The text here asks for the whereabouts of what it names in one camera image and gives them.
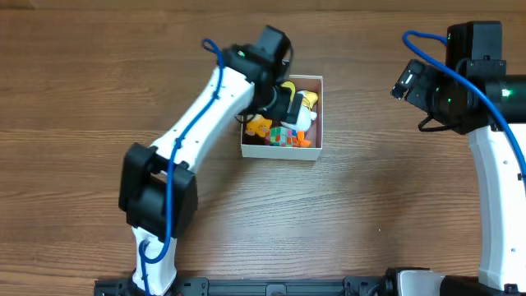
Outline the colourful puzzle cube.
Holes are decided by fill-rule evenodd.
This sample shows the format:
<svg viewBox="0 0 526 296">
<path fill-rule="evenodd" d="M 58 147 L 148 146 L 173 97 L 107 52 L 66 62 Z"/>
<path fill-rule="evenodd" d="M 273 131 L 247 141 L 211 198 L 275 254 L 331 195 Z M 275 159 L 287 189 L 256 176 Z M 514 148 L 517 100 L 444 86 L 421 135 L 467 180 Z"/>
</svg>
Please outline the colourful puzzle cube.
<svg viewBox="0 0 526 296">
<path fill-rule="evenodd" d="M 268 146 L 299 147 L 298 134 L 287 127 L 272 127 L 265 136 Z"/>
</svg>

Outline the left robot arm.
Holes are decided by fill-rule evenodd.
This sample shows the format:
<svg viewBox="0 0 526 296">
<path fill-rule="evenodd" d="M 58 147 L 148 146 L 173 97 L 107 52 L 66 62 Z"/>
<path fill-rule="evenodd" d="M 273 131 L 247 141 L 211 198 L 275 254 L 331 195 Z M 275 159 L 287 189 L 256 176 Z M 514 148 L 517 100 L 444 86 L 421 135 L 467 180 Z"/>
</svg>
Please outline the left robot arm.
<svg viewBox="0 0 526 296">
<path fill-rule="evenodd" d="M 136 239 L 136 269 L 119 295 L 175 290 L 177 240 L 196 212 L 196 174 L 229 120 L 254 114 L 295 123 L 301 100 L 284 88 L 293 60 L 287 35 L 266 26 L 255 44 L 202 47 L 216 66 L 191 107 L 150 146 L 133 144 L 123 159 L 119 208 Z"/>
</svg>

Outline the orange dinosaur toy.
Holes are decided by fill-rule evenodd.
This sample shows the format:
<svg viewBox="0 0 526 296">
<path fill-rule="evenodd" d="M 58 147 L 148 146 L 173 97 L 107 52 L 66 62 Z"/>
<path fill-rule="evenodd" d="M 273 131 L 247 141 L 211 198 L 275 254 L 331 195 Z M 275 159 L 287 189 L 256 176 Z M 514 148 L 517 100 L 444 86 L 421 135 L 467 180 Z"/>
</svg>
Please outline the orange dinosaur toy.
<svg viewBox="0 0 526 296">
<path fill-rule="evenodd" d="M 272 121 L 266 119 L 260 114 L 256 114 L 247 124 L 245 133 L 248 136 L 259 136 L 265 138 L 270 132 Z"/>
</svg>

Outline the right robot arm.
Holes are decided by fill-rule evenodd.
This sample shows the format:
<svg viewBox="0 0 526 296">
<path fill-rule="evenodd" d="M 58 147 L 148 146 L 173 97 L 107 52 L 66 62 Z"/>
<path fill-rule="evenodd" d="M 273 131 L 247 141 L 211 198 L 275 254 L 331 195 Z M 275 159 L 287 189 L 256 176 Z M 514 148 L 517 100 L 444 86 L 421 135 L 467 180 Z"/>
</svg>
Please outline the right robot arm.
<svg viewBox="0 0 526 296">
<path fill-rule="evenodd" d="M 478 178 L 482 252 L 474 277 L 405 267 L 386 273 L 384 295 L 522 295 L 525 292 L 525 78 L 510 75 L 499 21 L 452 25 L 445 61 L 414 46 L 391 94 L 425 113 L 421 132 L 468 138 Z"/>
</svg>

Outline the white plush duck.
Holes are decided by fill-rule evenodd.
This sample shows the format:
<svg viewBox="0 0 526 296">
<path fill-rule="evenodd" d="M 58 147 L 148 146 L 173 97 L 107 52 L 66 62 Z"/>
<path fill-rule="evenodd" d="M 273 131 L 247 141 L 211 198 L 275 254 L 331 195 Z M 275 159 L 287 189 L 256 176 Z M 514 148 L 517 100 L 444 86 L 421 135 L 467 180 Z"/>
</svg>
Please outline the white plush duck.
<svg viewBox="0 0 526 296">
<path fill-rule="evenodd" d="M 318 102 L 318 94 L 308 90 L 301 90 L 298 95 L 302 96 L 302 104 L 298 113 L 298 118 L 293 130 L 297 133 L 298 144 L 302 148 L 311 146 L 311 141 L 306 138 L 306 133 L 310 129 L 312 122 L 317 119 L 317 113 L 312 109 Z"/>
</svg>

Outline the yellow wooden rattle toy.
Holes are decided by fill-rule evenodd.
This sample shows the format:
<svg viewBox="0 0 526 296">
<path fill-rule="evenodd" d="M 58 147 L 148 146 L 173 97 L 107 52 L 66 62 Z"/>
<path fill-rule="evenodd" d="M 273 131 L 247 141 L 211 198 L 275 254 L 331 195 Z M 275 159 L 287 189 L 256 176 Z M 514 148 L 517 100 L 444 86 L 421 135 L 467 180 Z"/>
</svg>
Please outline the yellow wooden rattle toy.
<svg viewBox="0 0 526 296">
<path fill-rule="evenodd" d="M 285 81 L 280 86 L 290 91 L 289 99 L 290 99 L 290 102 L 293 102 L 295 94 L 296 94 L 295 85 L 291 81 Z"/>
</svg>

